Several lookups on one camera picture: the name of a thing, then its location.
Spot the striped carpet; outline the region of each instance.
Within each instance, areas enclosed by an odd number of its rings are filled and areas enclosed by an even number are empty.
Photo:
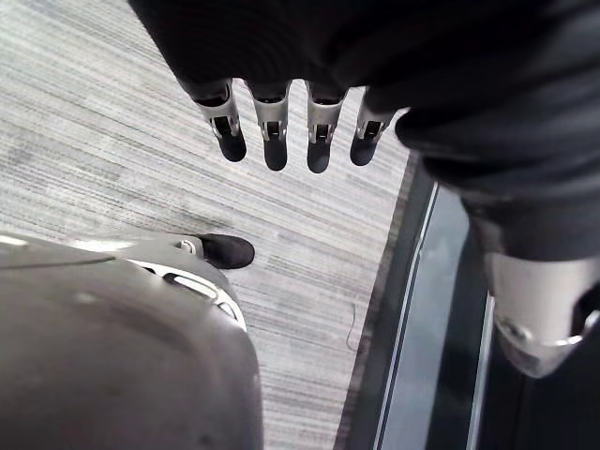
[[[0,60],[0,226],[246,237],[256,262],[228,276],[260,358],[267,448],[333,448],[408,159],[388,130],[370,165],[351,164],[361,92],[315,175],[295,82],[289,164],[270,172],[242,84],[248,156],[234,164],[123,0],[4,0]]]

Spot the black sleeve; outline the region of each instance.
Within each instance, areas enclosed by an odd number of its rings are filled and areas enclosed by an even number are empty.
[[[178,78],[369,85],[488,251],[600,253],[600,3],[130,0]]]

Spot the black fingertip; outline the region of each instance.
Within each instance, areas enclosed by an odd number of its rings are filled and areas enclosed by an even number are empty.
[[[221,147],[223,156],[231,162],[241,161],[246,156],[246,142],[244,142],[244,135],[241,129],[235,136],[224,134],[218,140],[218,145]]]
[[[372,139],[359,139],[354,136],[350,147],[350,159],[356,166],[366,166],[373,159],[377,143]]]
[[[288,146],[277,137],[264,141],[264,162],[269,169],[278,172],[288,163]]]
[[[308,143],[307,164],[311,172],[325,172],[329,165],[330,148],[331,144],[323,141]]]

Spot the robot finger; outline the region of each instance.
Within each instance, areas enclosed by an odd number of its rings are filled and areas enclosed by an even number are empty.
[[[394,117],[393,112],[372,112],[365,103],[366,95],[358,110],[356,131],[350,148],[350,159],[356,166],[365,166],[373,159],[377,142]]]
[[[308,168],[322,173],[329,164],[334,131],[347,91],[336,86],[307,82],[308,92]]]
[[[261,128],[264,161],[272,171],[282,170],[288,162],[288,96],[291,81],[256,83],[246,81]]]
[[[244,159],[246,143],[235,105],[232,80],[224,79],[201,84],[179,80],[179,83],[210,124],[223,156],[232,162]]]

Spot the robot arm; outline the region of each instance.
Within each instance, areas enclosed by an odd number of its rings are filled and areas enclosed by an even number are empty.
[[[368,86],[350,150],[356,165],[373,157],[394,112],[410,108],[397,135],[460,195],[511,360],[544,376],[585,338],[596,313],[581,298],[600,281],[597,3],[129,3],[185,87],[211,94],[218,80],[247,81],[272,170],[286,162],[289,80],[307,80],[316,173],[327,167],[348,88]],[[212,97],[186,89],[225,157],[240,160],[232,87],[221,84]]]

